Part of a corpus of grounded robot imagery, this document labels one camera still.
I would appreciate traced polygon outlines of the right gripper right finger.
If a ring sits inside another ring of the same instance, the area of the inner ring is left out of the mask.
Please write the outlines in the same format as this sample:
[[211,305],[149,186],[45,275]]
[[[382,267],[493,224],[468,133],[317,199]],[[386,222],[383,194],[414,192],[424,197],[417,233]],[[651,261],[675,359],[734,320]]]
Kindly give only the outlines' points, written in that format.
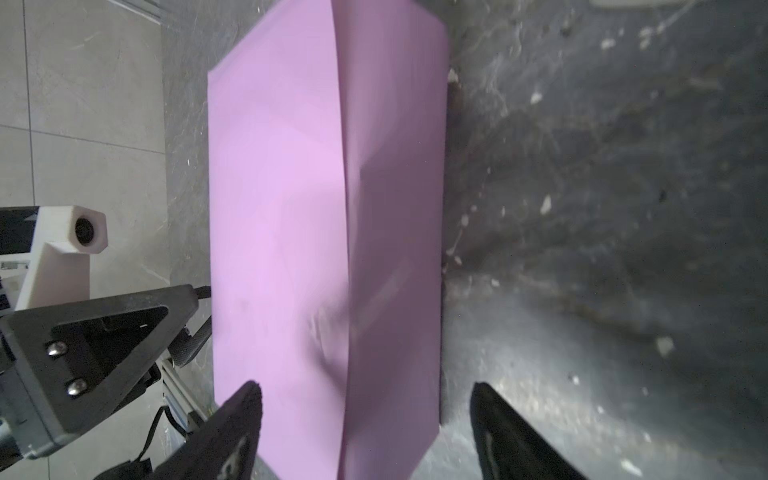
[[491,385],[473,385],[469,413],[483,478],[585,480]]

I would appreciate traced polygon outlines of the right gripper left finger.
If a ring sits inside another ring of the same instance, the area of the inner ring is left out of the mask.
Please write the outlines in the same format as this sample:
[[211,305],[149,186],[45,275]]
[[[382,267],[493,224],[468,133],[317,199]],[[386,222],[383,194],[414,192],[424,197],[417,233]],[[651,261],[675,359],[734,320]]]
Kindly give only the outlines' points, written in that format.
[[244,383],[151,479],[249,479],[263,416],[262,390]]

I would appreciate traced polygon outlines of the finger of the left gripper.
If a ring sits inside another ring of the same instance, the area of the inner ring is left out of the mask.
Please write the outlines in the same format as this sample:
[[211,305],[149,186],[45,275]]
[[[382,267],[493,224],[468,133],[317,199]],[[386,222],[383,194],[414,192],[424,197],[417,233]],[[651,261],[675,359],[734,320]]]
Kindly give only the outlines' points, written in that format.
[[2,458],[50,456],[145,394],[199,301],[179,285],[2,317]]
[[171,361],[176,368],[191,363],[212,334],[212,318],[209,317],[200,328],[190,334],[184,327],[168,347]]

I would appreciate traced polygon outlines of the pink wrapping paper sheet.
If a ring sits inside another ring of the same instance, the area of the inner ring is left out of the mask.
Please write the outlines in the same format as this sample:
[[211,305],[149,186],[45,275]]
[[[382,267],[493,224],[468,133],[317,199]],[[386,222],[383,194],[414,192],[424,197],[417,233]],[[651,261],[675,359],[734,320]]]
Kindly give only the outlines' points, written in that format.
[[407,479],[439,431],[449,40],[413,1],[281,1],[208,75],[214,398],[282,479]]

